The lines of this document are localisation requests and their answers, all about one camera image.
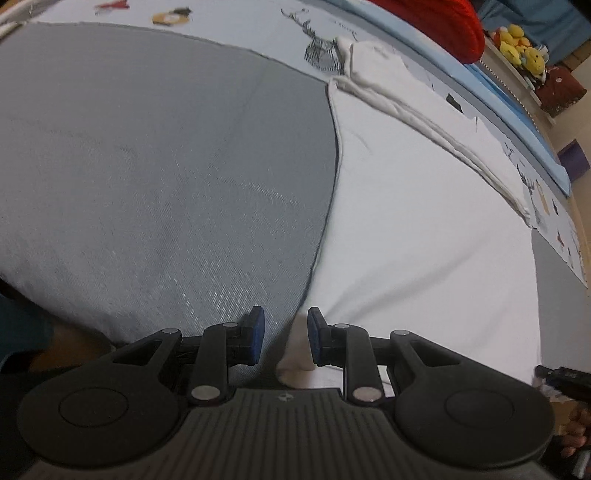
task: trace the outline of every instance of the bed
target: bed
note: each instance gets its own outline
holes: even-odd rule
[[[363,148],[365,137],[354,124],[335,123],[327,81],[342,68],[337,46],[315,48],[337,36],[393,47],[418,85],[427,74],[434,93],[452,95],[440,106],[458,125],[477,118],[504,135],[512,151],[498,159],[530,168],[526,176],[539,176],[556,199],[556,215],[566,211],[570,184],[559,166],[528,127],[490,108],[496,101],[486,92],[468,91],[469,82],[433,56],[344,10],[355,4],[118,3],[63,0],[0,44],[2,65],[18,66],[0,72],[10,85],[0,93],[3,280],[115,343],[163,327],[197,334],[260,304],[262,364],[232,369],[234,383],[275,384],[286,343],[285,383],[339,382],[337,371],[309,373],[297,339],[298,318],[312,304],[329,323],[357,323],[379,336],[412,329],[523,381],[540,360],[591,367],[581,355],[589,303],[574,266],[531,228],[536,205],[526,205],[529,218],[520,213],[482,171],[458,160],[457,149],[364,103],[368,122],[384,129],[380,138],[394,142],[375,158],[398,151],[397,161],[374,171],[389,180],[369,181],[358,202],[339,194],[351,192],[343,188],[343,154]],[[352,185],[363,184],[363,172],[347,172]],[[521,171],[504,172],[520,182]],[[519,184],[525,200],[527,183]],[[389,203],[380,189],[395,193],[384,197]],[[353,222],[343,208],[372,199],[378,216],[359,210]],[[377,222],[392,228],[375,229]],[[359,248],[335,247],[355,232]],[[475,245],[473,255],[454,256]],[[380,277],[380,255],[371,264],[361,251],[397,256]],[[448,269],[432,269],[437,261]],[[412,295],[429,290],[424,283],[405,289],[419,264],[422,278],[440,273],[428,308]],[[384,286],[379,295],[331,280],[358,280],[363,267],[360,278]],[[333,283],[334,290],[322,286]],[[363,300],[340,303],[355,295]],[[389,295],[392,302],[380,303]],[[379,319],[368,305],[381,305]]]

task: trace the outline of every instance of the stuffed toy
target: stuffed toy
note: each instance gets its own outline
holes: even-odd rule
[[[509,60],[511,65],[514,67],[521,67],[521,56],[519,55],[516,47],[509,45],[507,42],[501,41],[499,51],[507,60]]]
[[[525,49],[524,54],[521,57],[521,64],[528,72],[538,79],[541,79],[546,69],[546,62],[544,61],[542,54],[534,47],[528,47]]]

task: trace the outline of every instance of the metal screw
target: metal screw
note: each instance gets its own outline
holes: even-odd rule
[[[353,396],[359,401],[372,402],[382,398],[382,393],[374,387],[359,387],[353,390]]]
[[[213,400],[220,396],[220,391],[213,385],[199,385],[191,390],[191,396],[197,400]]]

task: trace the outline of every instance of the red pillow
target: red pillow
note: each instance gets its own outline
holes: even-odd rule
[[[469,0],[371,0],[439,43],[462,63],[484,52],[484,32]]]

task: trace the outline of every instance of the dark blue cloth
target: dark blue cloth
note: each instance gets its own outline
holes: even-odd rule
[[[40,309],[0,295],[0,369],[15,353],[44,350],[52,337],[51,322]]]

